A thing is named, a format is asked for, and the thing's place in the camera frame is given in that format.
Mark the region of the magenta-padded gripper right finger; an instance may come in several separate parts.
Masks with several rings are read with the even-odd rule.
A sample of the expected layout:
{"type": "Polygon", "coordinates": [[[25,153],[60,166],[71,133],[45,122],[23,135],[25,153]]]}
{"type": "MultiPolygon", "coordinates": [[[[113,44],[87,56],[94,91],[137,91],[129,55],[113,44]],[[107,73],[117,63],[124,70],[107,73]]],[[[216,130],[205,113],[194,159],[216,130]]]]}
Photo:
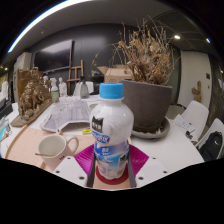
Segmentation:
{"type": "Polygon", "coordinates": [[[162,162],[142,152],[137,147],[129,146],[128,174],[131,188],[140,188],[157,181],[169,174],[162,162]]]}

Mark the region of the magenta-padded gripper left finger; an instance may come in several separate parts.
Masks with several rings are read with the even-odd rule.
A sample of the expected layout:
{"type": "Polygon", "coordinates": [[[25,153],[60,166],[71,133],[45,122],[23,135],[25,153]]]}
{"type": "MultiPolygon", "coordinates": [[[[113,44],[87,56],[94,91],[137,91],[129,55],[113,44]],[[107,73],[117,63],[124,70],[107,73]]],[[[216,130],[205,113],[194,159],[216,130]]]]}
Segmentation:
{"type": "Polygon", "coordinates": [[[75,156],[67,156],[53,173],[81,187],[92,188],[95,177],[94,146],[88,146],[75,156]]]}

